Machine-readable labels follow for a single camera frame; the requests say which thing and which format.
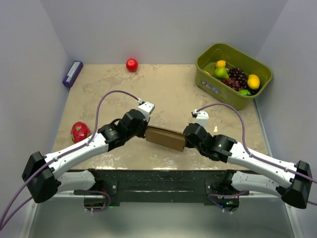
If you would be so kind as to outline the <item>brown cardboard box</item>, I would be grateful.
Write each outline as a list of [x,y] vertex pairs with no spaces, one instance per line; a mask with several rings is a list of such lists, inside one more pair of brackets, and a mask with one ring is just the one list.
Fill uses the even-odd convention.
[[145,133],[146,141],[180,152],[185,148],[185,136],[182,132],[148,125]]

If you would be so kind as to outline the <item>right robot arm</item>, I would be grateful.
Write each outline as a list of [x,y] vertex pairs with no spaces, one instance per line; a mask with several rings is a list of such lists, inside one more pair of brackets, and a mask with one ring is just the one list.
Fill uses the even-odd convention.
[[313,183],[310,165],[304,161],[290,163],[245,147],[225,135],[210,135],[201,125],[191,123],[183,131],[186,145],[202,156],[245,167],[251,171],[234,172],[220,184],[223,193],[255,191],[281,198],[290,206],[305,209]]

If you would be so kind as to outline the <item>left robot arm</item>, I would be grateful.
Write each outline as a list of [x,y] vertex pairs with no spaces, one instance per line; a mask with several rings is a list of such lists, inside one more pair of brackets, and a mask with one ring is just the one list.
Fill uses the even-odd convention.
[[63,184],[62,176],[79,163],[121,147],[135,136],[144,138],[151,114],[140,108],[131,109],[70,147],[46,155],[33,153],[22,173],[33,200],[43,203],[52,198]]

